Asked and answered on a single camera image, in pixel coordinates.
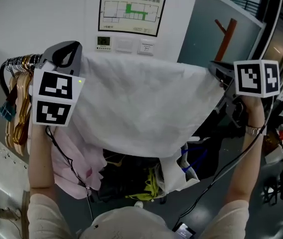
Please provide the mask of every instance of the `white shirt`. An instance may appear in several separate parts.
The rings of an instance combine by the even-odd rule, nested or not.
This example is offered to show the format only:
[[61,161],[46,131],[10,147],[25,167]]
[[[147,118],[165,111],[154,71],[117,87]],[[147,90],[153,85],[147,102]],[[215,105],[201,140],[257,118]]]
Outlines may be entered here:
[[[249,218],[248,202],[225,205],[200,239],[243,239]],[[31,196],[27,216],[30,239],[73,239],[57,204],[50,198]],[[124,207],[99,215],[79,239],[175,239],[164,220],[139,207]]]

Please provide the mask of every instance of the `cable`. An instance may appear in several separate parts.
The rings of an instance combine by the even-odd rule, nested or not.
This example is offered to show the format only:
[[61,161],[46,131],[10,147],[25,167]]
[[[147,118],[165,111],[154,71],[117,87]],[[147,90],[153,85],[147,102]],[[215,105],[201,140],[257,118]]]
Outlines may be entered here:
[[[272,113],[272,110],[273,110],[273,106],[274,106],[274,97],[272,98],[272,104],[271,104],[271,107],[270,107],[270,111],[269,111],[269,114],[267,116],[267,119],[264,123],[264,126],[261,128],[260,132],[258,133],[258,135],[254,138],[254,140],[250,143],[250,145],[241,153],[239,154],[237,157],[235,157],[233,160],[231,160],[229,163],[227,163],[225,166],[222,167],[222,169],[216,174],[216,176],[213,178],[212,180],[212,183],[201,193],[201,195],[197,198],[197,200],[195,201],[195,203],[190,207],[188,208],[185,212],[183,212],[176,224],[175,224],[175,228],[176,226],[178,225],[179,221],[181,218],[185,217],[186,215],[188,215],[190,212],[192,212],[194,210],[194,208],[196,207],[197,203],[199,202],[199,200],[201,199],[201,197],[206,193],[208,192],[208,190],[219,180],[221,179],[225,174],[227,174],[232,168],[234,168],[246,155],[247,153],[254,147],[257,139],[259,138],[259,136],[263,133],[263,131],[265,130],[266,126],[267,126],[267,123],[269,121],[269,118],[271,116],[271,113]],[[221,174],[219,176],[219,174],[229,165],[231,165],[233,162],[235,162],[229,169],[227,169],[223,174]]]
[[88,202],[88,206],[90,208],[90,212],[91,212],[91,218],[92,218],[92,221],[94,221],[94,216],[93,216],[93,212],[92,212],[92,208],[91,208],[91,203],[89,201],[89,195],[88,195],[88,186],[86,185],[86,183],[77,175],[77,173],[75,172],[74,170],[74,167],[73,167],[73,160],[71,158],[69,158],[68,156],[66,156],[64,154],[64,152],[61,150],[61,148],[59,147],[58,143],[56,142],[53,134],[52,134],[52,131],[51,131],[51,128],[50,126],[46,126],[45,128],[45,132],[46,134],[48,135],[48,137],[51,138],[53,144],[55,145],[55,147],[60,151],[60,153],[62,154],[62,156],[65,158],[65,160],[67,161],[67,163],[69,164],[70,166],[70,169],[71,171],[74,173],[74,175],[76,176],[76,178],[79,180],[79,185],[82,186],[82,187],[85,187],[86,190],[87,190],[87,195],[86,195],[86,198],[87,198],[87,202]]
[[8,220],[8,221],[12,222],[13,225],[16,226],[16,228],[17,228],[17,230],[18,230],[18,233],[20,234],[21,239],[23,239],[23,237],[22,237],[22,235],[21,235],[21,230],[18,228],[18,226],[17,226],[13,221],[11,221],[11,220]]

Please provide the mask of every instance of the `thermostat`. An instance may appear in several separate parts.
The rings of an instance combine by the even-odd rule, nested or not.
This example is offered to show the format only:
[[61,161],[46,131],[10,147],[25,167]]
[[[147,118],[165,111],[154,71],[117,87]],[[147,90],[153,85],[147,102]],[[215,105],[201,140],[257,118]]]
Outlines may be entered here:
[[111,51],[111,37],[110,36],[97,36],[96,50]]

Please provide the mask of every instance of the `clothing rack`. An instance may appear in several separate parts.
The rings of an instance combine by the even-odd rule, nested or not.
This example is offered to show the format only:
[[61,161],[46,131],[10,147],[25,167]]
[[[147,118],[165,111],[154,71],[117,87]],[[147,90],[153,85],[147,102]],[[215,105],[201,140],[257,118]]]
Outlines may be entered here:
[[23,71],[24,66],[28,67],[30,70],[33,71],[35,66],[39,63],[41,57],[42,57],[42,54],[30,54],[30,55],[25,55],[25,56],[19,56],[19,57],[9,58],[1,65],[0,83],[7,97],[9,95],[9,90],[7,88],[7,84],[4,78],[4,69],[9,71],[13,77],[14,77],[13,70]]

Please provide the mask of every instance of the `pink clothing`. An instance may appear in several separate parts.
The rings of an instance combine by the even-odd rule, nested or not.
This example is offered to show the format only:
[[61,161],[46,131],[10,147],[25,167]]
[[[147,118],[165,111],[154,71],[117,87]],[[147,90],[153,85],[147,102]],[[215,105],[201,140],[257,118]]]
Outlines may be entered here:
[[[98,190],[102,179],[99,171],[107,165],[102,148],[85,143],[72,121],[68,127],[58,127],[54,138],[64,154],[73,160],[73,168],[77,175],[88,187]],[[53,144],[52,161],[55,183],[72,197],[85,198],[86,188],[79,185],[79,180],[72,172],[68,162]]]

